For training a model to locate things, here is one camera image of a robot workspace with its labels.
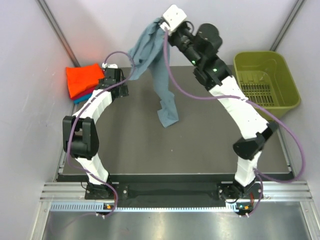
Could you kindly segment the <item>grey blue t shirt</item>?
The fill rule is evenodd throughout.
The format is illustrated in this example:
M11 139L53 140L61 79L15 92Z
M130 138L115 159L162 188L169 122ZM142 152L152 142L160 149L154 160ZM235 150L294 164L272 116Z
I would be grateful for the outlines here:
M138 80L150 70L153 89L160 98L161 109L157 111L163 127L179 121L175 95L169 90L169 74L163 52L165 32L161 29L161 18L156 18L141 33L135 45L128 51L134 61L135 70L130 78Z

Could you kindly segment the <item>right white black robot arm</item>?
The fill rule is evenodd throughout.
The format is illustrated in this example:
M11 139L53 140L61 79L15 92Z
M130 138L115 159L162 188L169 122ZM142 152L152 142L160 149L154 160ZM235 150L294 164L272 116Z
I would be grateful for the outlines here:
M268 122L249 104L231 69L218 57L223 40L214 25L203 23L192 34L188 24L182 22L173 33L165 29L164 39L165 48L177 47L192 63L197 81L222 104L239 128L241 138L232 146L238 156L234 181L220 190L220 196L225 200L245 198L252 191L258 160L277 124Z

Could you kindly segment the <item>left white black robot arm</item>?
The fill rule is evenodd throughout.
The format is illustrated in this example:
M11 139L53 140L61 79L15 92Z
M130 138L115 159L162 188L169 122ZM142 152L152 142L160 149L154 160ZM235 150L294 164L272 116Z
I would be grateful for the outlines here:
M74 158L88 176L87 192L98 198L116 199L109 172L99 157L99 137L96 123L104 110L117 98L129 95L122 69L116 64L103 68L104 77L87 102L72 116L62 120L63 149Z

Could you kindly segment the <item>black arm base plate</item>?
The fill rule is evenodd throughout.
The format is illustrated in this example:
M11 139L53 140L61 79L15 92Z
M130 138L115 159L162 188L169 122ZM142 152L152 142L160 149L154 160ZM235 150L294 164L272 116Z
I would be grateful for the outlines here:
M208 196L213 200L254 199L262 192L259 183L242 188L222 182L149 182L118 183L112 185L119 200L148 196Z

